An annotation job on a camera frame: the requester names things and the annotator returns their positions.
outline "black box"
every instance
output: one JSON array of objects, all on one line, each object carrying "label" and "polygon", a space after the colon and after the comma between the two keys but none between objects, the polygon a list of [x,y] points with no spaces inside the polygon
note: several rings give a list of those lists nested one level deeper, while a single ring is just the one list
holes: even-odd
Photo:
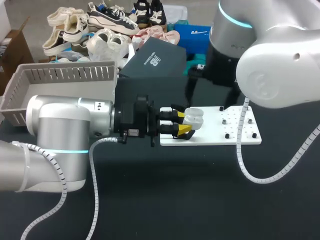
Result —
[{"label": "black box", "polygon": [[150,37],[120,71],[120,77],[181,77],[186,68],[186,49]]}]

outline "pink sneaker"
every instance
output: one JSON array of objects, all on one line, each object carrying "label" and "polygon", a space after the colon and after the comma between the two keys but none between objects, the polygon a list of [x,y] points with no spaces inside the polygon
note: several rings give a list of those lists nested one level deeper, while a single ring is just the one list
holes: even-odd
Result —
[{"label": "pink sneaker", "polygon": [[141,48],[153,34],[161,32],[163,32],[163,29],[158,25],[141,29],[136,35],[132,37],[132,43],[136,46],[135,49]]},{"label": "pink sneaker", "polygon": [[151,27],[147,27],[147,28],[144,28],[142,30],[140,30],[136,35],[134,35],[135,37],[140,37],[142,38],[143,40],[146,39],[146,37],[149,35],[149,34],[155,34],[155,33],[161,33],[163,32],[164,30],[162,29],[161,26],[151,26]]},{"label": "pink sneaker", "polygon": [[179,32],[172,30],[169,32],[156,32],[151,37],[163,40],[165,42],[177,45],[180,40],[180,34]]}]

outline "screw hole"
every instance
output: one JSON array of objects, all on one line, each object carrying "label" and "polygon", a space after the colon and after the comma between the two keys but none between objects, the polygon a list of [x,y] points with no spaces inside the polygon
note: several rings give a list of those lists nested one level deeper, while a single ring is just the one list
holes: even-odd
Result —
[{"label": "screw hole", "polygon": [[293,60],[298,61],[299,59],[300,59],[300,54],[299,54],[299,53],[296,53],[296,54],[293,56]]}]

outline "shoe pile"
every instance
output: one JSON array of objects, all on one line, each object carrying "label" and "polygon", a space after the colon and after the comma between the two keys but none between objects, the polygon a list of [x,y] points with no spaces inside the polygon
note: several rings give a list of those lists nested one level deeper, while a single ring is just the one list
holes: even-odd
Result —
[{"label": "shoe pile", "polygon": [[132,40],[133,46],[139,48],[150,37],[178,44],[179,33],[167,33],[167,19],[160,0],[152,0],[151,4],[147,0],[137,1],[133,13],[104,1],[99,6],[89,2],[87,13],[73,7],[59,7],[47,17],[53,30],[42,46],[44,54],[61,57],[66,56],[61,52],[73,51],[85,57],[105,54],[107,59],[119,60],[128,54]]},{"label": "shoe pile", "polygon": [[147,0],[138,0],[133,4],[134,12],[137,17],[136,23],[140,29],[151,26],[160,26],[163,31],[167,31],[167,18],[164,6],[160,0],[152,0],[151,4]]}]

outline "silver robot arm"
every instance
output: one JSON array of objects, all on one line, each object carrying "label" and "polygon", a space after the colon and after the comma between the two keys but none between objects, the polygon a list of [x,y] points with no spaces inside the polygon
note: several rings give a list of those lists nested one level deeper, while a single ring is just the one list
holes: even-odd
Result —
[{"label": "silver robot arm", "polygon": [[320,2],[220,0],[204,77],[252,102],[284,108],[319,101]]},{"label": "silver robot arm", "polygon": [[[109,100],[37,95],[29,101],[28,131],[57,161],[69,192],[85,184],[89,138],[108,137],[113,116]],[[23,148],[4,141],[0,153],[0,191],[61,192],[57,171],[43,155],[29,151],[26,156]]]}]

